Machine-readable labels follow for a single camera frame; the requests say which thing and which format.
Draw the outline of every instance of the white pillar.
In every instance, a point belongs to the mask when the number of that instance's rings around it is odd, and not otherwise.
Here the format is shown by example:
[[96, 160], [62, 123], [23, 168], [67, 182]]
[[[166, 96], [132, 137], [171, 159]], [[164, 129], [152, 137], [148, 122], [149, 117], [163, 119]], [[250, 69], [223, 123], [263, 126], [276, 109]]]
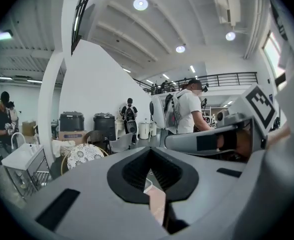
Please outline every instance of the white pillar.
[[38, 131], [40, 143], [44, 146], [45, 156], [49, 167], [54, 162], [52, 150], [52, 103], [53, 92], [58, 71], [63, 62], [63, 52], [54, 51], [47, 64], [45, 74], [42, 78], [38, 98]]

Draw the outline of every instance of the air conditioner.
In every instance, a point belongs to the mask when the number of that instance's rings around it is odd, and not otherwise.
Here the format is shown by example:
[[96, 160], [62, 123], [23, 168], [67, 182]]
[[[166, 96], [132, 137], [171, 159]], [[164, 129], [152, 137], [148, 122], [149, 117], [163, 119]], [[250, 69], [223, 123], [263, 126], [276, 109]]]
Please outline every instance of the air conditioner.
[[240, 0], [214, 0], [220, 24], [230, 24], [232, 27], [241, 21]]

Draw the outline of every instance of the white t-shirt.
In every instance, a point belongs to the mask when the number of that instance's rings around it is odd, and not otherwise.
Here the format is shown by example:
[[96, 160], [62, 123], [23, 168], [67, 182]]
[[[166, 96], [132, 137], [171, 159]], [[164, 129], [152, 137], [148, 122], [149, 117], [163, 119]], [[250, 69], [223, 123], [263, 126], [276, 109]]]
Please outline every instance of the white t-shirt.
[[[184, 92], [184, 94], [178, 98], [178, 110], [181, 118], [179, 120], [177, 130], [179, 134], [188, 134], [194, 132], [195, 123], [192, 112], [202, 112], [202, 103], [199, 97], [193, 94], [192, 91], [185, 89], [181, 92]], [[169, 127], [167, 130], [176, 134], [175, 127]]]

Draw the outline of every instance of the fluorescent light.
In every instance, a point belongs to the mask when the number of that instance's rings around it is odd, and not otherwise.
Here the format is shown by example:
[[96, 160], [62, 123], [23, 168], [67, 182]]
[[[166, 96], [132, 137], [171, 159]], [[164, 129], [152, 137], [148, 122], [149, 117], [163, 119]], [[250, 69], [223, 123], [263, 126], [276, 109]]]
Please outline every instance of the fluorescent light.
[[30, 83], [39, 83], [39, 84], [41, 84], [43, 82], [43, 81], [32, 80], [32, 79], [27, 79], [27, 81]]
[[180, 45], [180, 46], [177, 46], [177, 47], [176, 47], [176, 52], [177, 52], [177, 53], [181, 54], [181, 53], [183, 53], [184, 51], [185, 51], [185, 47], [184, 47], [184, 46]]
[[227, 39], [228, 41], [233, 41], [233, 40], [235, 39], [235, 37], [236, 37], [236, 34], [235, 34], [234, 32], [229, 32], [229, 33], [227, 33], [227, 35], [226, 35], [226, 39]]
[[76, 31], [76, 29], [77, 29], [77, 24], [78, 24], [78, 16], [76, 17], [76, 20], [75, 20], [75, 26], [73, 27], [73, 31]]
[[0, 76], [1, 80], [13, 80], [11, 77]]
[[2, 32], [2, 33], [0, 33], [0, 40], [11, 39], [12, 36], [13, 35], [9, 32]]
[[144, 11], [148, 7], [147, 0], [135, 0], [133, 1], [133, 7], [138, 11]]

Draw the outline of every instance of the black metal railing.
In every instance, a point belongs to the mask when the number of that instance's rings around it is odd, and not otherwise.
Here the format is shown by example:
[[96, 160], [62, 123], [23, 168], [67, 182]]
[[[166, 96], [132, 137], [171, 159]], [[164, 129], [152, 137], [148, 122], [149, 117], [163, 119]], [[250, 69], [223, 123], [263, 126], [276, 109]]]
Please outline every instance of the black metal railing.
[[79, 0], [78, 5], [76, 6], [76, 13], [75, 13], [75, 18], [73, 19], [73, 24], [72, 24], [72, 34], [71, 34], [71, 53], [73, 53], [73, 50], [75, 49], [74, 43], [76, 41], [79, 41], [78, 33], [79, 33], [79, 28], [82, 23], [83, 15], [87, 6], [88, 0]]
[[[151, 95], [176, 92], [182, 90], [187, 83], [193, 78], [185, 78], [183, 80], [168, 82], [164, 85], [164, 88], [159, 86], [162, 83], [155, 83], [152, 86], [135, 80], [141, 87], [145, 88], [147, 93]], [[209, 89], [212, 87], [225, 87], [225, 86], [245, 86], [258, 83], [257, 72], [241, 72], [241, 73], [224, 73], [224, 74], [212, 74], [197, 77], [201, 81], [202, 86], [209, 85]]]

